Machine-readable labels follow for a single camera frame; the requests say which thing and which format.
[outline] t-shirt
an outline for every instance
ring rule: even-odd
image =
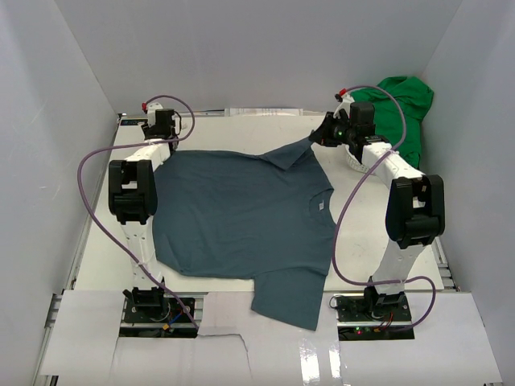
[[[307,138],[258,156],[177,151],[155,183],[158,261],[185,276],[254,279],[252,310],[316,329],[335,224]]]

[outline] gray wall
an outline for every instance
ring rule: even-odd
[[[86,220],[80,156],[116,116],[52,0],[0,0],[0,384],[28,385]],[[85,174],[92,194],[105,159]]]
[[[461,0],[56,0],[118,112],[325,110],[342,87],[421,72]]]
[[[463,0],[424,72],[435,101],[423,158],[446,182],[443,247],[507,385],[515,385],[514,64],[515,4]]]

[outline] green cloth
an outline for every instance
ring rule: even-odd
[[[431,107],[433,90],[416,76],[392,76],[377,86],[392,94],[401,106],[406,117],[406,140],[398,151],[411,166],[418,167],[422,153],[420,124]],[[401,117],[395,104],[384,93],[363,88],[352,92],[352,97],[356,102],[372,102],[376,109],[376,134],[387,137],[392,145],[399,142],[402,136]]]

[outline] cloth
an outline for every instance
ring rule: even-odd
[[[386,78],[377,86],[392,94],[401,106],[406,118],[406,140],[398,151],[406,162],[418,168],[422,153],[420,124],[431,108],[433,90],[416,76]],[[356,102],[373,102],[376,134],[387,137],[392,145],[399,142],[402,136],[401,117],[395,104],[385,94],[373,88],[363,88],[352,92],[352,97]]]
[[[335,224],[309,140],[260,156],[177,151],[155,184],[158,261],[186,276],[253,278],[254,311],[316,329]]]

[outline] sleeve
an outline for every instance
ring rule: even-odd
[[[281,269],[254,278],[252,310],[293,326],[316,330],[325,275],[310,269]]]

